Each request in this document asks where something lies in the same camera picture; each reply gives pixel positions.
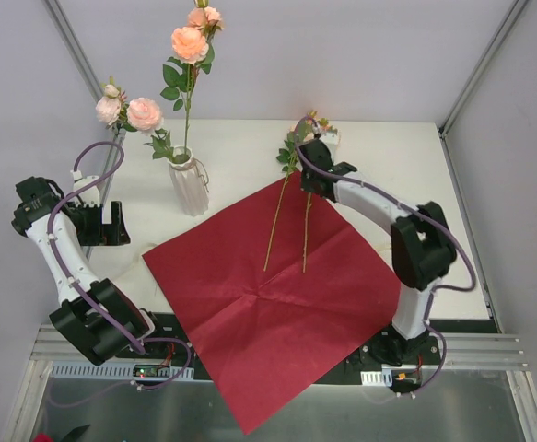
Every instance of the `red napkin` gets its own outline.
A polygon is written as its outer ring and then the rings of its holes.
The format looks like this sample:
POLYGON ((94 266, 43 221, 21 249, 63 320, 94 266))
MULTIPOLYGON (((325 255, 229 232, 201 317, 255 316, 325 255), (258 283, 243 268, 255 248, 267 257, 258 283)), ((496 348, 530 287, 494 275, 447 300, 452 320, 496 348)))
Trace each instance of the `red napkin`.
POLYGON ((147 266, 248 434, 391 322, 399 281, 328 202, 280 180, 151 250, 147 266))

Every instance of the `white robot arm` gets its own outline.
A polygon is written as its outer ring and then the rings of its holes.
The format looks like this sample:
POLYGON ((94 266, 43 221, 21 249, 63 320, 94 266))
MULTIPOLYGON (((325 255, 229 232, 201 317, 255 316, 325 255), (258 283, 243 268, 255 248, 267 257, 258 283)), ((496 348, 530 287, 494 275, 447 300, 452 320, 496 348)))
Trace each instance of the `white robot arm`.
POLYGON ((143 348, 140 343, 155 325, 110 280, 100 280, 90 270, 82 246, 122 245, 130 238, 120 202, 111 203, 112 223, 104 225, 98 189, 93 186, 79 192, 99 177, 82 178, 78 171, 73 174, 74 198, 65 197, 53 181, 44 178, 19 183, 22 203, 12 226, 37 245, 53 275, 61 305, 50 315, 54 327, 99 366, 130 344, 143 348))
POLYGON ((450 235, 442 209, 433 202, 400 203, 367 184, 354 166, 334 165, 319 133, 297 152, 303 190, 355 209, 391 236, 392 269, 402 283, 399 305, 392 323, 369 341, 368 352, 382 364, 400 366, 427 339, 434 290, 456 261, 455 244, 443 233, 450 235))
MULTIPOLYGON (((350 172, 346 176, 356 180, 366 180, 360 172, 350 172)), ((347 205, 372 220, 389 236, 391 235, 391 226, 399 218, 410 216, 408 212, 391 204, 389 200, 378 193, 353 182, 338 181, 333 185, 333 192, 337 203, 347 205)), ((414 339, 426 331, 422 318, 426 313, 430 292, 440 282, 441 278, 436 278, 423 290, 417 290, 408 287, 403 282, 401 283, 399 304, 392 325, 404 339, 414 339)))

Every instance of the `white tabletop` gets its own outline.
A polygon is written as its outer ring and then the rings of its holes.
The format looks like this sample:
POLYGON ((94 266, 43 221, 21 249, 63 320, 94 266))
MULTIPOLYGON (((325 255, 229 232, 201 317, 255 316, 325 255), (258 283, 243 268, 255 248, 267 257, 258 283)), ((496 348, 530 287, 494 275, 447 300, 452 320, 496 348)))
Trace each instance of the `white tabletop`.
MULTIPOLYGON (((191 122, 189 145, 203 161, 210 176, 209 210, 202 216, 184 215, 173 192, 168 164, 152 160, 146 137, 128 134, 125 160, 115 174, 109 201, 123 202, 130 245, 100 247, 90 262, 99 277, 109 277, 139 308, 171 312, 168 301, 147 270, 141 255, 203 223, 213 214, 284 177, 275 157, 283 147, 291 125, 287 121, 195 120, 191 122)), ((452 187, 446 159, 433 123, 334 122, 342 143, 335 162, 347 161, 369 180, 399 198, 415 204, 429 201, 444 209, 451 232, 471 256, 461 212, 452 187)), ((183 138, 183 121, 166 123, 172 141, 183 138)), ((391 264, 391 240, 378 226, 352 209, 334 206, 391 264)), ((461 259, 450 268, 446 283, 469 284, 461 259)), ((438 292, 433 318, 487 319, 483 293, 438 292)))

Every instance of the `flower stem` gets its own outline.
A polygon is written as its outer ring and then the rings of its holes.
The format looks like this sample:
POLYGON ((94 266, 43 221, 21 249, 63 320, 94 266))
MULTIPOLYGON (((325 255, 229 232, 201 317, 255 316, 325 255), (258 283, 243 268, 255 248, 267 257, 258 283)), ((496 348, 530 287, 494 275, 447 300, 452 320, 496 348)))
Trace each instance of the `flower stem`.
POLYGON ((188 65, 186 69, 186 124, 184 125, 184 152, 188 152, 188 126, 191 118, 191 97, 193 96, 193 91, 191 88, 191 68, 192 66, 188 65))
POLYGON ((309 243, 309 209, 311 208, 311 193, 307 194, 305 209, 305 245, 303 246, 303 273, 307 270, 307 244, 309 243))
POLYGON ((272 241, 274 239, 274 232, 276 231, 276 221, 278 220, 278 213, 280 212, 280 206, 283 202, 283 196, 285 195, 285 187, 288 183, 288 177, 290 173, 286 174, 285 182, 283 183, 283 189, 280 191, 280 198, 278 198, 278 206, 276 207, 276 213, 274 214, 274 221, 272 223, 272 232, 270 233, 270 241, 268 242, 268 250, 266 251, 266 261, 264 262, 264 271, 268 269, 268 261, 270 260, 270 251, 272 250, 272 241))

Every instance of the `peach rose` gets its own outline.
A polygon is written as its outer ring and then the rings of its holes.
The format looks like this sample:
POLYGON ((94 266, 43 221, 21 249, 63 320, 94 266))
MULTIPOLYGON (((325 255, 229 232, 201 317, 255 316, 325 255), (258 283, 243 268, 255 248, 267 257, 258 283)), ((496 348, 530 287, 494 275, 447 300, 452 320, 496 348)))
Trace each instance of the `peach rose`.
POLYGON ((204 27, 204 16, 206 16, 206 24, 211 26, 216 25, 219 29, 223 28, 221 14, 213 7, 197 7, 193 9, 188 15, 188 26, 201 29, 204 27))
POLYGON ((102 97, 96 105, 96 115, 101 122, 109 126, 119 119, 121 112, 121 102, 118 99, 102 97))
POLYGON ((209 52, 209 44, 203 33, 196 28, 178 28, 172 33, 172 48, 183 62, 201 62, 209 52))
POLYGON ((132 99, 127 109, 127 120, 135 129, 148 135, 164 123, 161 109, 152 99, 132 99))

